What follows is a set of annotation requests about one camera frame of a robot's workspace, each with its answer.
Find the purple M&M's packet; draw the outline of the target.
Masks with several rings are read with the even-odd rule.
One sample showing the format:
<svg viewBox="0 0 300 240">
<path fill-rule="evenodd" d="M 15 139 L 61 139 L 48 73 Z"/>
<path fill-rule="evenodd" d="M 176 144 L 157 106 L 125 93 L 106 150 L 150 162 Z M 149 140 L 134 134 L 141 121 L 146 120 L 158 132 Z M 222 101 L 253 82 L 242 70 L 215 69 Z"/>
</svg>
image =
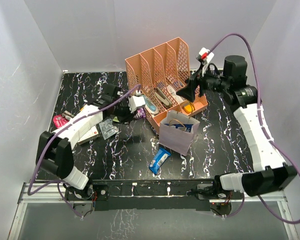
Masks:
<svg viewBox="0 0 300 240">
<path fill-rule="evenodd" d="M 142 108 L 138 108 L 137 109 L 137 113 L 134 116 L 134 119 L 139 120 L 139 119 L 144 119 L 144 118 L 146 118 L 145 109 L 143 107 Z"/>
</svg>

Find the blue Burts chips bag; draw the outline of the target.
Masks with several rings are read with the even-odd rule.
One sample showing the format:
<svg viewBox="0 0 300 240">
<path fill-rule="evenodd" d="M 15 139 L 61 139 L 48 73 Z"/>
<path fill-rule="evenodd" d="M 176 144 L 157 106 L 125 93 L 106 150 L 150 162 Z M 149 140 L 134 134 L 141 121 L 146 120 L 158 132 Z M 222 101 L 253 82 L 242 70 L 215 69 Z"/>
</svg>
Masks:
<svg viewBox="0 0 300 240">
<path fill-rule="evenodd" d="M 193 128 L 193 124 L 180 124 L 180 123 L 165 123 L 166 126 L 168 127 L 174 127 L 180 131 L 183 131 L 183 132 L 187 132 L 187 133 L 190 133 L 192 128 Z"/>
</svg>

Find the lilac paper bag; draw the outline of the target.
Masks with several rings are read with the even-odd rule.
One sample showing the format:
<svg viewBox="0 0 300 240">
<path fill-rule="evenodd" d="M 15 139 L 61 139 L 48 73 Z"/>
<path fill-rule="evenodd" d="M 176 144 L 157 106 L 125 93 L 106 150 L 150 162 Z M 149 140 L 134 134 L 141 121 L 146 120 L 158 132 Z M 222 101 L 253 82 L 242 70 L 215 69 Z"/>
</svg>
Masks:
<svg viewBox="0 0 300 240">
<path fill-rule="evenodd" d="M 181 131 L 169 124 L 193 124 L 191 132 Z M 181 112 L 170 110 L 159 124 L 159 144 L 186 156 L 198 132 L 200 121 Z"/>
</svg>

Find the blue Oreo cookie pack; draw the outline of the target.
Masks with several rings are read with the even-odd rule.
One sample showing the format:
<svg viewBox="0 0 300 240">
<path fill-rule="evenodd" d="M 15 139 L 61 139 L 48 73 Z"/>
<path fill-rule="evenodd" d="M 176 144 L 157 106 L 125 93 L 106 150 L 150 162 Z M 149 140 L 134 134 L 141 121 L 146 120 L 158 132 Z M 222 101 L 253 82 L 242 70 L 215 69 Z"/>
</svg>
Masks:
<svg viewBox="0 0 300 240">
<path fill-rule="evenodd" d="M 171 153 L 160 147 L 154 158 L 149 164 L 149 170 L 153 174 L 157 174 L 162 164 L 171 156 Z"/>
</svg>

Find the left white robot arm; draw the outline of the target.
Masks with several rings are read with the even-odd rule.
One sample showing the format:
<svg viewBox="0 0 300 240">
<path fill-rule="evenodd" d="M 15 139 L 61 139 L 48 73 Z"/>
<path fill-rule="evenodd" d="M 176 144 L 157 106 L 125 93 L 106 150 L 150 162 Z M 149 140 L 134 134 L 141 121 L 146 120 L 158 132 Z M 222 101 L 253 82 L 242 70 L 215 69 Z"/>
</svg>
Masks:
<svg viewBox="0 0 300 240">
<path fill-rule="evenodd" d="M 76 197 L 92 198 L 92 180 L 75 166 L 73 149 L 92 127 L 110 116 L 116 116 L 122 123 L 133 120 L 137 110 L 145 105 L 140 89 L 138 84 L 124 93 L 121 87 L 106 84 L 101 94 L 90 99 L 65 125 L 52 132 L 44 131 L 39 137 L 30 183 L 34 183 L 39 170 L 44 170 L 57 177 L 57 183 Z"/>
</svg>

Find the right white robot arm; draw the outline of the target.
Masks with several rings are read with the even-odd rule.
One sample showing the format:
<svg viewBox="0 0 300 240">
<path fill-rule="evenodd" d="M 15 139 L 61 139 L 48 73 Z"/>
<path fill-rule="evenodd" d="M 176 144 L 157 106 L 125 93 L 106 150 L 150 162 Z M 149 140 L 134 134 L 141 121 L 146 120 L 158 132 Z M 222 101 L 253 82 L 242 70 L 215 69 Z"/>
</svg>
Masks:
<svg viewBox="0 0 300 240">
<path fill-rule="evenodd" d="M 213 65 L 208 54 L 197 56 L 199 68 L 185 81 L 186 86 L 176 94 L 190 102 L 195 100 L 195 90 L 199 96 L 204 91 L 222 93 L 224 101 L 241 126 L 253 161 L 252 173 L 224 173 L 215 176 L 212 186 L 199 191 L 202 195 L 215 195 L 223 199 L 234 192 L 245 192 L 250 197 L 283 190 L 297 175 L 296 169 L 288 165 L 282 155 L 275 150 L 263 132 L 262 108 L 258 106 L 258 90 L 247 84 L 245 58 L 229 55 L 224 59 L 223 71 Z"/>
</svg>

